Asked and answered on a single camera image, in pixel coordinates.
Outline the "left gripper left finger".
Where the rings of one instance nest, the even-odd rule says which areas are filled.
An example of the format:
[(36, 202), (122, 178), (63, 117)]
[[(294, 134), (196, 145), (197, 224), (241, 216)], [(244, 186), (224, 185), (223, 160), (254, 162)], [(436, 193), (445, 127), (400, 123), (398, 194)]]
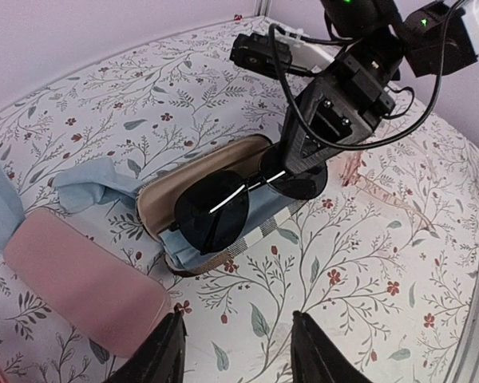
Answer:
[(184, 380), (187, 331), (183, 314), (167, 314), (135, 354), (107, 383), (181, 383)]

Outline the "pink glasses case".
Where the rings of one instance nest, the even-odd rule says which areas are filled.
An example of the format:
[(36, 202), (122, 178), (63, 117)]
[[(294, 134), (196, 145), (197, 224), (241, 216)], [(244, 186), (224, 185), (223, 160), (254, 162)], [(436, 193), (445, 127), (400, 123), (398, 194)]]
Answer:
[(158, 281), (46, 209), (26, 217), (3, 257), (50, 309), (118, 357), (131, 357), (171, 310)]

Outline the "light blue cleaning cloth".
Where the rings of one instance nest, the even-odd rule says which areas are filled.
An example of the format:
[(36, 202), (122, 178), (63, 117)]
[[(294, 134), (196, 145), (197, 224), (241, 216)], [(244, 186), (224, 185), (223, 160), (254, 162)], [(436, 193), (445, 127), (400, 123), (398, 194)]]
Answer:
[(162, 231), (160, 240), (169, 259), (178, 269), (191, 270), (204, 265), (220, 251), (249, 234), (293, 202), (293, 199), (280, 195), (267, 185), (254, 191), (243, 192), (220, 210), (221, 216), (216, 225), (212, 245), (204, 255), (179, 229)]

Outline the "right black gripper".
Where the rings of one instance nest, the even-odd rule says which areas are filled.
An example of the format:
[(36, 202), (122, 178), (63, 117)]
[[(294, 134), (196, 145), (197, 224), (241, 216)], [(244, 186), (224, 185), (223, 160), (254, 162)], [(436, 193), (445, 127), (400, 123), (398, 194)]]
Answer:
[(308, 127), (289, 106), (280, 138), (280, 160), (293, 174), (358, 149), (367, 139), (367, 124), (379, 124), (394, 109), (385, 87), (395, 74), (395, 61), (372, 52), (346, 51), (336, 60), (338, 82), (322, 73), (295, 98)]

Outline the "brown plaid glasses case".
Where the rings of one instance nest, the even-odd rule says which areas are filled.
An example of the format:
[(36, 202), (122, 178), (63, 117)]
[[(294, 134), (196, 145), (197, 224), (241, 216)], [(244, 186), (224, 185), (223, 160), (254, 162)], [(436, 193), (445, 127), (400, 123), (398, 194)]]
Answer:
[(197, 276), (233, 260), (303, 207), (262, 179), (260, 160), (271, 146), (263, 135), (245, 136), (139, 190), (139, 220), (173, 274)]

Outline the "black frame glasses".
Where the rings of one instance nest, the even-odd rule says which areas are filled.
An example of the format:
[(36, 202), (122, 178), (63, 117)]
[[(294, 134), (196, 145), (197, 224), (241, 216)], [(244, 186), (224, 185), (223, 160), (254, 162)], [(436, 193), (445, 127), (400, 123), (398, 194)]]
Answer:
[(276, 193), (299, 200), (317, 197), (327, 184), (327, 165), (320, 164), (292, 175), (277, 158), (276, 144), (256, 153), (258, 169), (242, 176), (234, 167), (238, 160), (184, 190), (174, 207), (175, 221), (168, 227), (180, 231), (201, 255), (232, 245), (244, 229), (253, 191), (267, 185)]

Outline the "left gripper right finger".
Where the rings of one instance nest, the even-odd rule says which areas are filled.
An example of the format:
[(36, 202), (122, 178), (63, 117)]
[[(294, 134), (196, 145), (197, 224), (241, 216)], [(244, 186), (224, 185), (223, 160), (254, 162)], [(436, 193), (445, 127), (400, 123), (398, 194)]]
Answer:
[(291, 371), (295, 383), (370, 383), (307, 313), (293, 312)]

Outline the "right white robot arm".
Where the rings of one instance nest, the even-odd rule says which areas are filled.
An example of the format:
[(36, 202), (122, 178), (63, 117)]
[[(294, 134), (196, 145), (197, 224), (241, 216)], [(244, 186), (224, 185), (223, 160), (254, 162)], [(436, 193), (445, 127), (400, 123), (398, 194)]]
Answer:
[(288, 103), (278, 159), (291, 174), (321, 168), (340, 152), (377, 147), (371, 137), (392, 116), (395, 103), (386, 88), (401, 63), (416, 77), (441, 81), (479, 58), (479, 1), (434, 1), (406, 18), (392, 1), (326, 1), (323, 8), (343, 51), (298, 96), (287, 83), (285, 32), (276, 24), (268, 29)]

